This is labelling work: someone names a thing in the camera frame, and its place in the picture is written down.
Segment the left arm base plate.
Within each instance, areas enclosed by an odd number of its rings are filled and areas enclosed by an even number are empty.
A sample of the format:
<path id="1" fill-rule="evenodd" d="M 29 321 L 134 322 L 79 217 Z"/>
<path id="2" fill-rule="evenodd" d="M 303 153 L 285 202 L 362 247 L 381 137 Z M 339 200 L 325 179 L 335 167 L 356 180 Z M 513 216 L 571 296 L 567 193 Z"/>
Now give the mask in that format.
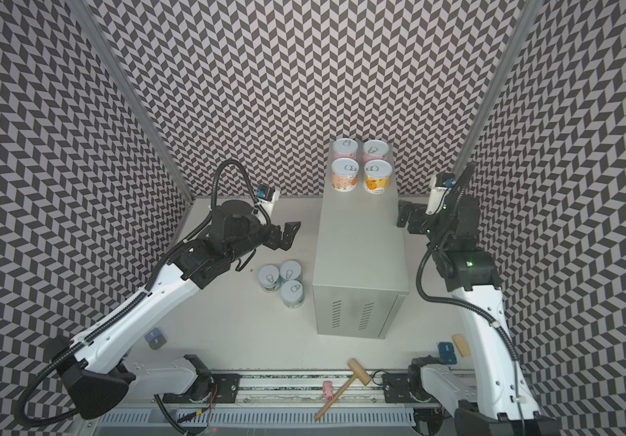
<path id="1" fill-rule="evenodd" d="M 200 375 L 184 394 L 166 393 L 166 404 L 235 403 L 240 389 L 240 374 Z"/>

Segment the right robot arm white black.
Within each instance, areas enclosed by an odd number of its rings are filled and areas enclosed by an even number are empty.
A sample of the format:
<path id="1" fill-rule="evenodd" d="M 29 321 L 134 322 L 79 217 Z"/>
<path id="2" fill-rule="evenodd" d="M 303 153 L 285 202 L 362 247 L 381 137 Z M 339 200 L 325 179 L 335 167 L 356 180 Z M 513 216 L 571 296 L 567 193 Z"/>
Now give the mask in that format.
<path id="1" fill-rule="evenodd" d="M 409 366 L 409 387 L 418 398 L 437 400 L 458 435 L 558 435 L 529 389 L 505 315 L 502 281 L 492 255 L 478 246 L 480 208 L 468 194 L 476 165 L 445 174 L 440 202 L 398 203 L 397 225 L 427 237 L 415 285 L 427 303 L 457 307 L 467 329 L 477 387 L 469 389 L 438 359 Z"/>

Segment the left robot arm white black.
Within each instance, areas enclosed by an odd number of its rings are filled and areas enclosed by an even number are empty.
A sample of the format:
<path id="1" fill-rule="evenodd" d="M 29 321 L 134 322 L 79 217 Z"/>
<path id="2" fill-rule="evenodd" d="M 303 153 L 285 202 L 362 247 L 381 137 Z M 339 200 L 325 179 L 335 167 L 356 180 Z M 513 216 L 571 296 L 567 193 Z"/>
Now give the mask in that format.
<path id="1" fill-rule="evenodd" d="M 258 248 L 291 248 L 300 223 L 272 223 L 278 199 L 278 189 L 253 185 L 242 163 L 223 161 L 211 182 L 207 216 L 165 252 L 147 283 L 93 327 L 47 343 L 47 366 L 13 406 L 16 423 L 40 428 L 76 415 L 91 420 L 120 404 L 139 384 L 138 375 L 124 366 L 125 356 L 162 318 L 222 274 L 242 271 Z M 49 418 L 31 417 L 28 403 L 51 374 L 59 376 L 73 407 Z"/>

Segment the orange label can front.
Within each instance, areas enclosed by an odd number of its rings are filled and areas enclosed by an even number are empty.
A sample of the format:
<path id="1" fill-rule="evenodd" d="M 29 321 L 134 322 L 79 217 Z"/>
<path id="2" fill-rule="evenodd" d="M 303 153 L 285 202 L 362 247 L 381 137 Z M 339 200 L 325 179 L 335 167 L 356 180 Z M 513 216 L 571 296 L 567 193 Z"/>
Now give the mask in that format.
<path id="1" fill-rule="evenodd" d="M 364 188 L 369 194 L 384 194 L 389 188 L 393 166 L 386 160 L 370 160 L 364 165 Z"/>

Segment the pink label can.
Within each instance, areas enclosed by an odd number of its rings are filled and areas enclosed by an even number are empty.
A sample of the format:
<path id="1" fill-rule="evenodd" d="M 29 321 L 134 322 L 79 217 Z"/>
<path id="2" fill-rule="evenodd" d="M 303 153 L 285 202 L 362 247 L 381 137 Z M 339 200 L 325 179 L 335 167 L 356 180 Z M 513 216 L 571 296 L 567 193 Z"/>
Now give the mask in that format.
<path id="1" fill-rule="evenodd" d="M 373 160 L 388 159 L 390 153 L 390 146 L 385 141 L 381 140 L 369 140 L 362 146 L 362 161 L 367 163 Z"/>
<path id="2" fill-rule="evenodd" d="M 358 142 L 351 138 L 340 138 L 331 145 L 331 155 L 334 160 L 341 158 L 356 159 Z"/>

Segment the can teal label back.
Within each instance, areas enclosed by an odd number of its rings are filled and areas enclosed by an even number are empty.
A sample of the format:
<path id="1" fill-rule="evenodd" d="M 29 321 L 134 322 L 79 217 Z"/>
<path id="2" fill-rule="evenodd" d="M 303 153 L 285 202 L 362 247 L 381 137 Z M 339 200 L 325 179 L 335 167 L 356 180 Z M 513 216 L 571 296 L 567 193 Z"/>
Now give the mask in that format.
<path id="1" fill-rule="evenodd" d="M 280 265 L 280 278 L 283 283 L 288 281 L 300 281 L 302 278 L 302 266 L 298 261 L 289 260 Z"/>

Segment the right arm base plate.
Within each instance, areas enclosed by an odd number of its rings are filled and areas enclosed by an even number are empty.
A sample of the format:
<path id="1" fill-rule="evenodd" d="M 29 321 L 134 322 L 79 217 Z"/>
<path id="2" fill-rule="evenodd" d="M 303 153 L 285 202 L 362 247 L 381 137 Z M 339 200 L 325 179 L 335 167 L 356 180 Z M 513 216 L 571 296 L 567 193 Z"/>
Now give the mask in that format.
<path id="1" fill-rule="evenodd" d="M 429 394 L 422 384 L 420 372 L 417 374 L 384 372 L 380 375 L 380 381 L 386 403 L 409 404 L 420 408 L 438 408 L 448 405 Z"/>

